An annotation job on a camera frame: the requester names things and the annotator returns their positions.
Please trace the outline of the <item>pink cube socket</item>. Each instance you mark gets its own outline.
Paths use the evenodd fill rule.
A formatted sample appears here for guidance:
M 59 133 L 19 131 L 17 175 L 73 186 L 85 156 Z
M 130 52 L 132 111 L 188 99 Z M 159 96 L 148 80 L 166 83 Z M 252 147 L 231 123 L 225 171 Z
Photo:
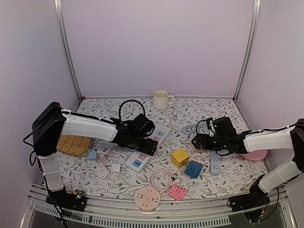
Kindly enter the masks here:
M 204 150 L 204 149 L 194 149 L 194 151 L 195 152 L 197 152 L 197 153 L 204 153 L 204 152 L 206 152 L 206 150 Z

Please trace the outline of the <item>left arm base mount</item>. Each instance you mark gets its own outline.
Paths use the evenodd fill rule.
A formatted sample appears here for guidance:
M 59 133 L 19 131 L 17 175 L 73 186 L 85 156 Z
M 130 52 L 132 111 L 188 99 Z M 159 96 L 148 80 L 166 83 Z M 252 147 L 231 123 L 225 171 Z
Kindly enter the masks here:
M 56 205 L 64 209 L 71 209 L 84 212 L 87 203 L 85 191 L 75 190 L 72 193 L 66 191 L 65 188 L 59 191 L 48 191 L 46 203 Z

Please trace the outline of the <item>grey blue power strip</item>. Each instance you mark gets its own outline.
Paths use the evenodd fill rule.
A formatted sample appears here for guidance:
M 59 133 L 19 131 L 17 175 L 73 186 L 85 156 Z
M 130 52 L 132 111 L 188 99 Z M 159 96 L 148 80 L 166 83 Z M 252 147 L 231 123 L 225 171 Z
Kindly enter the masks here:
M 220 174 L 220 156 L 216 152 L 210 153 L 210 174 L 213 176 Z

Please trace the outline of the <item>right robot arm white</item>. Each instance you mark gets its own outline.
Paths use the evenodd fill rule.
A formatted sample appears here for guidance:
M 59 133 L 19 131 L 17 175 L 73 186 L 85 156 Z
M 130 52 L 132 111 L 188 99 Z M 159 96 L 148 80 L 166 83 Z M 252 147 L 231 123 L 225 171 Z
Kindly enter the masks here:
M 191 143 L 197 150 L 226 151 L 232 154 L 254 154 L 259 151 L 289 152 L 285 162 L 260 176 L 246 195 L 249 207 L 256 207 L 264 195 L 285 184 L 304 172 L 304 120 L 298 119 L 290 125 L 261 130 L 247 130 L 237 133 L 228 117 L 207 120 L 211 133 L 197 132 Z

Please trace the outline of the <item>white colourful power strip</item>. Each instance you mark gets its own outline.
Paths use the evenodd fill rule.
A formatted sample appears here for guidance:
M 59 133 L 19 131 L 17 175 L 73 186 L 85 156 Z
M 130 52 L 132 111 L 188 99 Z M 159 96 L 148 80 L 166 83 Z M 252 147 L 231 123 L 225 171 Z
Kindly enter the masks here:
M 148 164 L 150 159 L 156 154 L 161 144 L 170 133 L 170 128 L 161 124 L 155 126 L 152 134 L 146 138 L 148 145 L 142 147 L 139 151 L 135 151 L 126 161 L 127 168 L 136 173 L 140 173 Z

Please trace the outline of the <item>pink round power strip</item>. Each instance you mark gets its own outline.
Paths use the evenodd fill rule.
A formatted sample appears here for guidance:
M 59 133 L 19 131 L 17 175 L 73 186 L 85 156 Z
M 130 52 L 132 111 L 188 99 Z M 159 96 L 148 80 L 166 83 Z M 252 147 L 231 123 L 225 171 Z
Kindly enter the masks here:
M 161 201 L 161 196 L 155 188 L 146 186 L 138 189 L 134 193 L 134 201 L 140 210 L 144 212 L 151 212 L 158 208 Z

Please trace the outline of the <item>white square plug adapter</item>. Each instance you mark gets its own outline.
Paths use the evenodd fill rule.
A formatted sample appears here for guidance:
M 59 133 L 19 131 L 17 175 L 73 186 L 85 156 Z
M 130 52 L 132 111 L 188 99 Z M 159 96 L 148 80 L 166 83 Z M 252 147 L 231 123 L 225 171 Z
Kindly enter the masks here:
M 110 170 L 103 166 L 98 166 L 94 171 L 95 176 L 102 180 L 106 179 L 109 173 Z

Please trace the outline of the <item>pale blue small charger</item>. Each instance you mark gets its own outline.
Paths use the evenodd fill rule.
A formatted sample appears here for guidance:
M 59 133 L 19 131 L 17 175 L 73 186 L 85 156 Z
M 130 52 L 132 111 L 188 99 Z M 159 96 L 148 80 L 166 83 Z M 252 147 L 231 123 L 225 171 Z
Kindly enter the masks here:
M 97 161 L 97 156 L 98 156 L 97 152 L 89 152 L 88 153 L 88 160 L 89 161 Z

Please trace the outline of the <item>yellow cube socket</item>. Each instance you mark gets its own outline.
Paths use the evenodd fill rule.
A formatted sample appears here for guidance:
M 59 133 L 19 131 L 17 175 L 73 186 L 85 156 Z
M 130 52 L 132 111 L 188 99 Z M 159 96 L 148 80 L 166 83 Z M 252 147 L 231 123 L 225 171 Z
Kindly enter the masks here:
M 178 149 L 171 154 L 171 162 L 180 169 L 186 163 L 188 163 L 190 156 L 183 150 Z

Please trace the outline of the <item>dark blue cube socket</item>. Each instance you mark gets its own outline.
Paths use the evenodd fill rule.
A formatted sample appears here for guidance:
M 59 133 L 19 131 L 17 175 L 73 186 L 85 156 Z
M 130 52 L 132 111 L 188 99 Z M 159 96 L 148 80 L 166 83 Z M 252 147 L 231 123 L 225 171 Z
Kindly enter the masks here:
M 203 166 L 200 163 L 189 161 L 185 174 L 196 179 L 198 178 L 202 168 Z

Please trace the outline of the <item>pink square plug adapter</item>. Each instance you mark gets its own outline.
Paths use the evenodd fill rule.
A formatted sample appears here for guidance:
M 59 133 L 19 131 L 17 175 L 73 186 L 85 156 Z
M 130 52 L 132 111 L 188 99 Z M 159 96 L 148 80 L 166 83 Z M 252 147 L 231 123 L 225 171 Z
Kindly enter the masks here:
M 178 185 L 172 185 L 172 187 L 169 189 L 168 195 L 172 197 L 173 199 L 177 201 L 183 200 L 183 198 L 186 196 L 186 190 Z

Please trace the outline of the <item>cream ceramic mug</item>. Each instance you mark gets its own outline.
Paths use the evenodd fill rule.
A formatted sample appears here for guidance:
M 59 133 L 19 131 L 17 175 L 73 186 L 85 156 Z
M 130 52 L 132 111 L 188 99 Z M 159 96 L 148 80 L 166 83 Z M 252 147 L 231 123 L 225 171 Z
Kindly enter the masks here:
M 174 96 L 169 95 L 166 91 L 158 90 L 153 93 L 153 107 L 156 109 L 166 109 L 169 105 L 172 105 L 174 101 Z

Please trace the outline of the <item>pink round plate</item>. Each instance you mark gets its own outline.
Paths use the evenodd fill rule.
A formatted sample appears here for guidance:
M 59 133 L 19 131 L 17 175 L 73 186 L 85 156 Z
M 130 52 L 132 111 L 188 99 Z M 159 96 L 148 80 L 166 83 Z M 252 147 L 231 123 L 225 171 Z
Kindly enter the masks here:
M 249 152 L 246 154 L 242 154 L 241 156 L 249 161 L 261 161 L 263 160 L 268 154 L 268 150 L 259 150 L 254 152 Z

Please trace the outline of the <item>aluminium frame post right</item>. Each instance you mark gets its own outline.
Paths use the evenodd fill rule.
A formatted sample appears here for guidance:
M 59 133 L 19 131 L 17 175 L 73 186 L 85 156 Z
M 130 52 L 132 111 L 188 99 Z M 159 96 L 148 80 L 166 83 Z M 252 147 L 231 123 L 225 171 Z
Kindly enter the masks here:
M 251 21 L 250 21 L 250 26 L 249 26 L 249 34 L 248 34 L 248 39 L 247 39 L 247 44 L 246 44 L 246 49 L 245 49 L 245 55 L 243 58 L 240 74 L 239 74 L 238 81 L 237 81 L 237 86 L 236 86 L 234 96 L 233 96 L 233 100 L 235 101 L 235 103 L 237 103 L 240 98 L 240 94 L 241 94 L 241 90 L 242 90 L 242 87 L 243 87 L 243 84 L 245 81 L 247 69 L 249 66 L 252 48 L 253 48 L 256 31 L 257 31 L 257 26 L 258 26 L 261 0 L 254 0 L 253 3 L 254 4 L 253 4 L 252 16 L 251 16 Z

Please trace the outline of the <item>small white usb charger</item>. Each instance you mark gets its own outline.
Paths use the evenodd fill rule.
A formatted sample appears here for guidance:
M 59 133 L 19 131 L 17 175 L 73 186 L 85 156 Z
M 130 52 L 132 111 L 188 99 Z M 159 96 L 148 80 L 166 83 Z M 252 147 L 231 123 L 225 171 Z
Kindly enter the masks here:
M 111 173 L 119 174 L 123 170 L 123 166 L 120 163 L 113 163 L 110 168 Z

